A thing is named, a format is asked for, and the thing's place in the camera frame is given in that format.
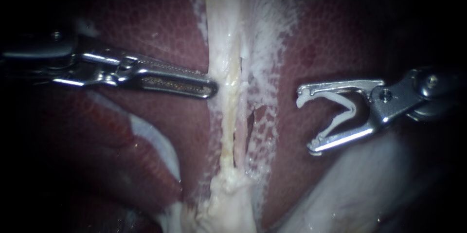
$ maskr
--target white membrane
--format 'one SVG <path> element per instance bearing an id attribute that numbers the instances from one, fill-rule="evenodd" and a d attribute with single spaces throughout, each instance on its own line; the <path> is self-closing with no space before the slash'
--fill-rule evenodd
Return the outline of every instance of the white membrane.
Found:
<path id="1" fill-rule="evenodd" d="M 394 134 L 353 146 L 293 211 L 279 233 L 372 232 L 401 204 L 410 161 Z"/>
<path id="2" fill-rule="evenodd" d="M 116 103 L 97 92 L 88 91 L 87 94 L 88 97 L 96 103 L 119 114 L 127 116 L 130 120 L 133 134 L 143 137 L 148 142 L 150 142 L 154 149 L 156 149 L 157 153 L 160 155 L 162 161 L 170 173 L 177 180 L 180 180 L 180 165 L 177 154 L 175 153 L 175 149 L 173 148 L 172 143 L 161 132 L 159 132 L 157 128 L 152 126 L 144 119 L 126 112 Z"/>
<path id="3" fill-rule="evenodd" d="M 209 146 L 219 150 L 221 144 L 220 170 L 211 180 L 210 199 L 195 207 L 184 205 L 181 222 L 184 232 L 255 233 L 278 140 L 280 54 L 297 15 L 285 0 L 205 1 L 208 74 L 219 83 L 208 108 L 211 128 L 219 122 L 222 126 L 221 136 L 213 134 Z M 197 11 L 199 1 L 191 2 L 203 20 Z M 255 114 L 245 153 L 247 117 L 261 107 L 264 115 Z"/>

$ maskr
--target metal screw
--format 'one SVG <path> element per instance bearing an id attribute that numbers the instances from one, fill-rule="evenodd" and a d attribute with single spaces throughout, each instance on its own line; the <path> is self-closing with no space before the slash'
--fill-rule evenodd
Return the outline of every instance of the metal screw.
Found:
<path id="1" fill-rule="evenodd" d="M 438 77 L 436 75 L 430 75 L 427 79 L 427 87 L 433 89 L 438 84 Z"/>
<path id="2" fill-rule="evenodd" d="M 384 89 L 379 93 L 379 99 L 384 103 L 389 102 L 393 98 L 393 94 L 390 90 Z"/>
<path id="3" fill-rule="evenodd" d="M 123 71 L 131 69 L 136 63 L 138 62 L 137 59 L 132 57 L 125 57 L 120 64 L 120 69 Z"/>
<path id="4" fill-rule="evenodd" d="M 61 32 L 52 32 L 51 36 L 52 36 L 52 40 L 54 41 L 59 41 L 63 38 L 63 35 Z"/>

